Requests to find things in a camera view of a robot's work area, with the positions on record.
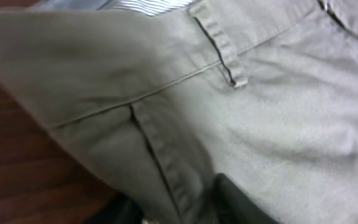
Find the wooden table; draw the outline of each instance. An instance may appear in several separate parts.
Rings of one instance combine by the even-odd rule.
[[[0,7],[34,2],[0,0]],[[0,89],[0,223],[77,224],[113,195]]]

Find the khaki fabric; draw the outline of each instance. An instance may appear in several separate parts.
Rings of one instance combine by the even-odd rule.
[[[206,0],[0,11],[0,84],[162,224],[217,223],[223,172],[280,223],[358,223],[358,11]]]

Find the shirt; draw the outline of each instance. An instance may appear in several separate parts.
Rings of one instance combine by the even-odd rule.
[[[194,0],[49,0],[36,5],[36,9],[124,9],[157,16],[189,5]]]

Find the fly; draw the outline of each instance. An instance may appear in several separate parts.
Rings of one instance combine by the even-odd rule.
[[[353,31],[349,30],[348,28],[346,28],[346,26],[342,23],[342,21],[335,15],[335,12],[332,10],[331,5],[327,2],[327,3],[323,3],[322,1],[319,1],[321,7],[324,9],[324,11],[327,12],[327,14],[335,21],[338,23],[338,25],[344,29],[348,34],[350,34],[353,38],[355,38],[356,41],[358,41],[358,35],[355,34]]]

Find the belt loop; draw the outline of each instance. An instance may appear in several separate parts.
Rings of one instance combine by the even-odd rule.
[[[237,57],[237,50],[232,40],[223,31],[222,27],[214,20],[208,5],[203,1],[192,8],[189,13],[194,17],[204,32],[212,40],[223,66],[228,70],[228,82],[234,88],[239,88],[248,83],[244,68]]]

